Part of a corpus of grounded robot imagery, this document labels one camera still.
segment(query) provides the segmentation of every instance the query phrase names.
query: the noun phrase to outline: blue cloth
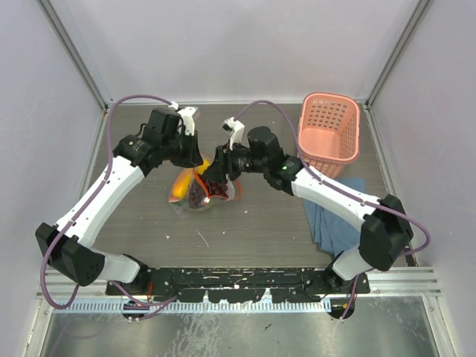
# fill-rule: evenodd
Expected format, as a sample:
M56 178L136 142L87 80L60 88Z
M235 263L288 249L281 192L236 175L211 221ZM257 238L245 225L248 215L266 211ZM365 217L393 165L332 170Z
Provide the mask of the blue cloth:
M365 193L365 183L362 178L342 178L337 181ZM304 210L311 228L312 238L322 251L335 257L342 251L357 245L360 241L360 232L350 223L323 209L320 205L305 199Z

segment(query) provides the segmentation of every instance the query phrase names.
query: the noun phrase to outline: plastic bag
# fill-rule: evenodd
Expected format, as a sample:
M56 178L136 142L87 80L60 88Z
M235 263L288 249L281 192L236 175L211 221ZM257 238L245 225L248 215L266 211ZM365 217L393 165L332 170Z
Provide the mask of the plastic bag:
M204 158L204 164L195 169L184 169L178 175L169 195L169 203L177 213L183 210L207 210L223 202L239 198L241 187L238 181L226 184L209 182L202 178L203 172L210 166Z

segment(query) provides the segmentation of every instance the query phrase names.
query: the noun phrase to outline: plastic basket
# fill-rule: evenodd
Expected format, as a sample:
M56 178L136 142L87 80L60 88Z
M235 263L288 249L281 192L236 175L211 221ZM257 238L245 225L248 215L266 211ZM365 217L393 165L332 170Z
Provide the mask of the plastic basket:
M304 159L321 173L335 178L358 158L360 108L341 95L313 93L304 99L299 145Z

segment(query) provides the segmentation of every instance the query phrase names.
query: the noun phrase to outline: scratch on table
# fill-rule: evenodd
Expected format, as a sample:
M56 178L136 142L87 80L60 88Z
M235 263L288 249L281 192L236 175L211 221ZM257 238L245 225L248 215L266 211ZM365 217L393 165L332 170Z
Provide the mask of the scratch on table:
M196 233L199 234L199 236L203 239L203 241L205 242L205 244L207 245L207 249L210 249L210 246L208 245L207 241L205 240L205 238L202 236L202 234L198 231L198 230L195 230Z

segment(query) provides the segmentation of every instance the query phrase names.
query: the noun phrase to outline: gray wall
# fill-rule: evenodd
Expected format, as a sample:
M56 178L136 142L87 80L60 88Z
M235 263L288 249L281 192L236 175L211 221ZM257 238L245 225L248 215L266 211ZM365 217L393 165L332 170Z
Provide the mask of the gray wall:
M100 109L35 1L0 1L0 49L0 354L18 356L38 291L34 231L74 203Z
M433 244L465 356L476 350L476 3L434 1L374 106L398 194Z
M417 0L52 2L114 99L302 101L366 99Z

